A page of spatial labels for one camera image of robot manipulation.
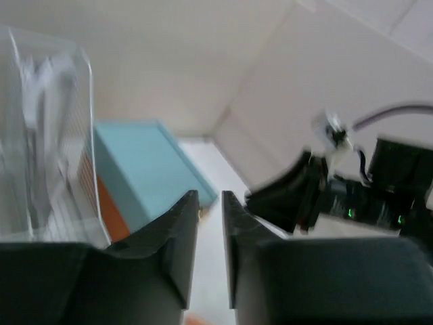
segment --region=cable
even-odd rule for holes
[[[367,162],[367,160],[365,159],[364,151],[359,146],[353,147],[353,150],[356,151],[358,156],[359,156],[359,160],[360,160],[359,174],[360,174],[364,184],[369,185],[369,184],[371,184],[371,180],[370,180],[370,178],[368,178],[368,176],[365,172],[365,163]]]
[[[393,115],[400,115],[406,113],[415,114],[433,114],[433,104],[405,104],[391,108],[385,108],[366,117],[360,118],[355,121],[352,130],[357,132],[379,120]]]

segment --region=teal box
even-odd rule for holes
[[[158,122],[95,124],[96,172],[130,233],[169,210],[188,190],[202,208],[217,194]]]

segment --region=white basket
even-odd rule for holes
[[[66,181],[50,198],[51,212],[35,220],[29,204],[36,191],[29,191],[31,155],[23,129],[20,62],[29,56],[43,60],[59,53],[69,54],[78,72],[72,83],[73,105],[62,119],[63,141],[58,150]],[[93,163],[93,84],[87,56],[73,42],[3,27],[0,60],[0,241],[74,241],[107,246],[110,237],[101,218]]]

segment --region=white wall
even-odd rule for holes
[[[0,24],[76,41],[99,118],[208,133],[292,0],[2,0]]]
[[[232,101],[216,142],[246,181],[257,184],[272,170],[290,166],[304,145],[322,149],[310,129],[320,110],[335,111],[350,122],[408,100],[433,101],[430,63],[328,2],[316,1],[313,11],[296,4]],[[369,154],[377,133],[432,143],[432,123],[431,116],[395,117],[356,140]],[[242,137],[227,137],[227,132],[235,137],[236,129],[242,129]],[[248,139],[245,148],[254,144],[254,165],[242,158],[248,154],[234,148],[241,138]],[[354,171],[357,163],[353,157],[344,169]]]

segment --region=wire basket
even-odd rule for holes
[[[14,28],[0,28],[0,42],[4,76],[0,88],[0,241],[73,241],[107,246],[110,237],[101,218],[93,163],[93,79],[88,57],[73,42]],[[41,189],[46,184],[41,179],[45,181],[48,175],[35,181],[39,174],[32,159],[38,159],[38,150],[29,140],[24,122],[22,94],[26,89],[20,64],[26,58],[37,62],[64,53],[71,57],[76,71],[74,78],[64,78],[72,91],[69,109],[62,113],[58,128],[61,141],[56,147],[56,168],[64,181],[55,195],[45,195],[44,203]]]

